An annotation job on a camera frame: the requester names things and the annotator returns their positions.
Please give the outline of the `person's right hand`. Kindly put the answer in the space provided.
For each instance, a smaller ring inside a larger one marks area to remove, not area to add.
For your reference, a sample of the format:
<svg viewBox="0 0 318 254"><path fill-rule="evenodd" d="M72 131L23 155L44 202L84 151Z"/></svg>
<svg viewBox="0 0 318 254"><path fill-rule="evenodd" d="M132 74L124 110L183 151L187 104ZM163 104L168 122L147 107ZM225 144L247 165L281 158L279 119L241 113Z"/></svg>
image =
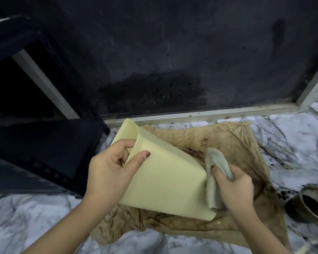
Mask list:
<svg viewBox="0 0 318 254"><path fill-rule="evenodd" d="M249 175L243 172L238 166L229 164L234 176L231 181L226 177L226 190L221 198L232 215L254 210L254 185Z"/></svg>

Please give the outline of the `person's left hand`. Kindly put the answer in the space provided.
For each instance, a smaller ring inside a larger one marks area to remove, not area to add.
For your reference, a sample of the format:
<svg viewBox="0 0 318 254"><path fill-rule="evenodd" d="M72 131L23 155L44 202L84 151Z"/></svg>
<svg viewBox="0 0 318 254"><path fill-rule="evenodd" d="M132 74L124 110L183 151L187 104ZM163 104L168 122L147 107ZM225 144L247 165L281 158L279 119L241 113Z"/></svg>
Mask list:
<svg viewBox="0 0 318 254"><path fill-rule="evenodd" d="M118 202L123 198L135 176L125 172L128 149L135 143L132 139L118 140L91 159L85 195L112 195Z"/></svg>

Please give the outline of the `pale yellow plastic planter pot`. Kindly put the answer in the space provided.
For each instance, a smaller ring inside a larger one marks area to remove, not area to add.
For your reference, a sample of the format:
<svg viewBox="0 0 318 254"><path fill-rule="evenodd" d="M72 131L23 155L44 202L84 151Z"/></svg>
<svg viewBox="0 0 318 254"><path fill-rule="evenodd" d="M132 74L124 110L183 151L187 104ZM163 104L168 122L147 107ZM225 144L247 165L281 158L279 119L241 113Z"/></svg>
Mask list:
<svg viewBox="0 0 318 254"><path fill-rule="evenodd" d="M136 140L127 163L141 151L150 157L134 175L119 205L211 221L216 213L206 202L204 165L177 147L126 119L112 144Z"/></svg>

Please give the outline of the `person's right forearm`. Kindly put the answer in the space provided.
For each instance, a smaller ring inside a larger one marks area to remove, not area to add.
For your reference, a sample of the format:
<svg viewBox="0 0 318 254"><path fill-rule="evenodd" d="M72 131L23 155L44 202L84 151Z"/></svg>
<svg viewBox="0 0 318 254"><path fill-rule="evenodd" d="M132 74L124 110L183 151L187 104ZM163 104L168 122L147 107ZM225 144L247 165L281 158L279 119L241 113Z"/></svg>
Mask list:
<svg viewBox="0 0 318 254"><path fill-rule="evenodd" d="M252 204L228 206L252 254L292 254L259 219Z"/></svg>

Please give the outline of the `person's left forearm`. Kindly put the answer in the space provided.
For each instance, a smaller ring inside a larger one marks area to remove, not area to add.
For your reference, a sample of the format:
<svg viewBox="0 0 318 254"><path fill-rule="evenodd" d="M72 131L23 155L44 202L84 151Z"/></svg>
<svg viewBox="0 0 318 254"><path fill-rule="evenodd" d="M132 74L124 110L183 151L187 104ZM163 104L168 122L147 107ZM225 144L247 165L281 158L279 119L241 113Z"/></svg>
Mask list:
<svg viewBox="0 0 318 254"><path fill-rule="evenodd" d="M85 195L78 206L22 254L74 254L116 203L118 200L112 195Z"/></svg>

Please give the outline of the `stained brown paper sheet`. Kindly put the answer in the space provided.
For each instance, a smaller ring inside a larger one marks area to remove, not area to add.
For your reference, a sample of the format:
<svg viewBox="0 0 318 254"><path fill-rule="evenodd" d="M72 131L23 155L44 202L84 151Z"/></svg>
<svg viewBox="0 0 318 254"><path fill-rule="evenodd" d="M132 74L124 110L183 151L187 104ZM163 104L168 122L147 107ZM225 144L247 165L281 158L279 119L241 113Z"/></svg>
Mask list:
<svg viewBox="0 0 318 254"><path fill-rule="evenodd" d="M221 160L239 167L254 184L254 209L259 219L286 246L289 246L287 226L270 182L270 169L263 159L249 122L224 122L189 129L144 129L194 157L205 165L207 148L218 149ZM248 247L228 212L215 211L211 221L181 217L145 209L116 205L91 231L91 237L101 245L116 242L129 231L152 229L160 233L212 239Z"/></svg>

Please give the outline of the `black metal shelf rack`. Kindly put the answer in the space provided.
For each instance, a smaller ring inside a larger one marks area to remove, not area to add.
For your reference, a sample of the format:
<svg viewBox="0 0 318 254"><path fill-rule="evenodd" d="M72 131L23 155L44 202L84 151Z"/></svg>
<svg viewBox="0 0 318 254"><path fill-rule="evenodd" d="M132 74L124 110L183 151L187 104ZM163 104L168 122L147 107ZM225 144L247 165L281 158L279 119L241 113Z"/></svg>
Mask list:
<svg viewBox="0 0 318 254"><path fill-rule="evenodd" d="M109 133L31 19L0 19L0 195L82 198Z"/></svg>

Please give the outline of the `white window frame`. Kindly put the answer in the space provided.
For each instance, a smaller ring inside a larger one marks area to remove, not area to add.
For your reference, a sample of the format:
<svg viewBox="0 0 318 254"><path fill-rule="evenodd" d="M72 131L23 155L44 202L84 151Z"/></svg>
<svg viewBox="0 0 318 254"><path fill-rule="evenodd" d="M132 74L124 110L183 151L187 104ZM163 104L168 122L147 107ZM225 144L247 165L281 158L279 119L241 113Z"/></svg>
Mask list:
<svg viewBox="0 0 318 254"><path fill-rule="evenodd" d="M235 119L247 116L269 116L278 114L297 114L309 110L318 100L318 71L311 78L304 91L295 102L280 104L257 104L247 107L196 111L175 114L147 115L132 117L137 125L159 125L162 123L193 123L207 120Z"/></svg>

